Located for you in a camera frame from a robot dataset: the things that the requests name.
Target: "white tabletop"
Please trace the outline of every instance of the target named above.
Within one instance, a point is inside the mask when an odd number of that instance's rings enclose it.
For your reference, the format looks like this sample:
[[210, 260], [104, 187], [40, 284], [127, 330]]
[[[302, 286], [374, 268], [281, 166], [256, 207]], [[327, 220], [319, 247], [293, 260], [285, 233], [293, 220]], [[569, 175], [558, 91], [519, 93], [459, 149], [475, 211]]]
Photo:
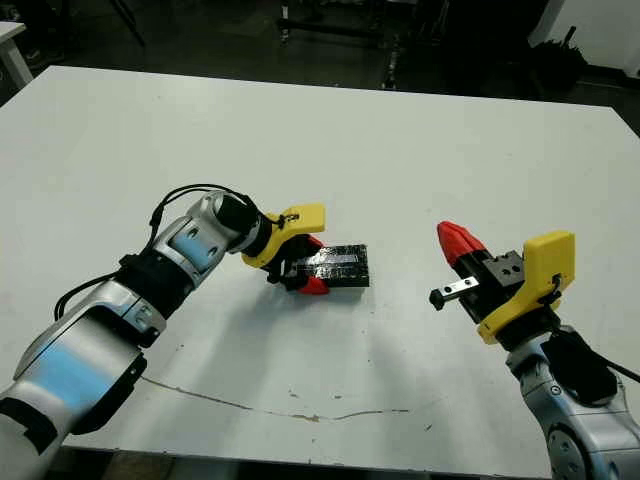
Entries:
[[17, 34], [25, 30], [22, 23], [16, 22], [0, 22], [0, 43], [15, 37]]
[[505, 352], [458, 305], [427, 303], [456, 278], [443, 219], [496, 254], [574, 231], [559, 313], [640, 366], [640, 141], [609, 108], [51, 67], [0, 110], [0, 156], [7, 381], [57, 297], [137, 251], [172, 187], [221, 183], [276, 212], [324, 202], [319, 237], [369, 249], [361, 296], [287, 294], [226, 258], [145, 354], [145, 375], [175, 388], [140, 381], [68, 445], [548, 476]]

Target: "wire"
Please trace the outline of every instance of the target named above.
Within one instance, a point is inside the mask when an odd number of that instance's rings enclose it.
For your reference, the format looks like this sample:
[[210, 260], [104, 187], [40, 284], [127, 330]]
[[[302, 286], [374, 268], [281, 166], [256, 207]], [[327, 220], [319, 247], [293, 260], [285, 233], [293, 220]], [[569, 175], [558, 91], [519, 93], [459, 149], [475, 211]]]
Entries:
[[[222, 190], [224, 192], [230, 193], [231, 195], [237, 197], [242, 202], [244, 202], [247, 206], [253, 208], [256, 211], [256, 214], [260, 215], [262, 218], [264, 218], [268, 222], [276, 224], [280, 226], [280, 228], [282, 228], [282, 223], [284, 222], [284, 217], [282, 217], [282, 215], [278, 220], [271, 220], [264, 213], [258, 210], [258, 207], [256, 206], [255, 203], [253, 203], [253, 200], [251, 200], [249, 196], [244, 195], [242, 193], [238, 193], [223, 185], [216, 185], [215, 183], [194, 183], [191, 185], [184, 185], [182, 187], [178, 187], [171, 190], [162, 198], [162, 200], [160, 201], [160, 203], [158, 203], [156, 208], [153, 209], [153, 212], [151, 213], [151, 218], [149, 220], [149, 225], [151, 226], [151, 233], [149, 235], [149, 239], [147, 240], [147, 243], [140, 251], [140, 254], [146, 252], [153, 246], [153, 242], [156, 240], [156, 237], [158, 236], [158, 230], [160, 228], [160, 224], [162, 223], [162, 215], [164, 214], [164, 208], [167, 205], [169, 205], [172, 202], [175, 202], [179, 198], [185, 195], [188, 195], [190, 193], [210, 192], [212, 190]], [[116, 273], [118, 273], [118, 270], [116, 270], [115, 272], [108, 273], [106, 275], [102, 275], [100, 277], [96, 277], [94, 279], [88, 280], [84, 282], [82, 285], [78, 285], [77, 287], [69, 290], [67, 293], [62, 295], [56, 302], [55, 307], [53, 308], [54, 320], [57, 321], [64, 315], [65, 306], [67, 305], [69, 300], [73, 298], [73, 296], [80, 293], [82, 290], [85, 290], [93, 285], [96, 285], [97, 283], [103, 282], [105, 280], [108, 280], [114, 277]]]
[[61, 296], [58, 299], [58, 301], [56, 302], [56, 306], [53, 308], [53, 318], [57, 321], [64, 315], [64, 307], [66, 306], [67, 302], [74, 295], [76, 295], [77, 293], [81, 292], [82, 290], [84, 290], [86, 288], [91, 287], [92, 285], [95, 285], [96, 283], [100, 283], [100, 282], [103, 282], [104, 280], [110, 279], [116, 273], [117, 273], [117, 271], [108, 273], [106, 275], [102, 275], [100, 277], [96, 277], [96, 278], [94, 278], [92, 280], [84, 282], [82, 285], [78, 285], [77, 287], [72, 288], [71, 290], [69, 290], [67, 293], [65, 293], [63, 296]]

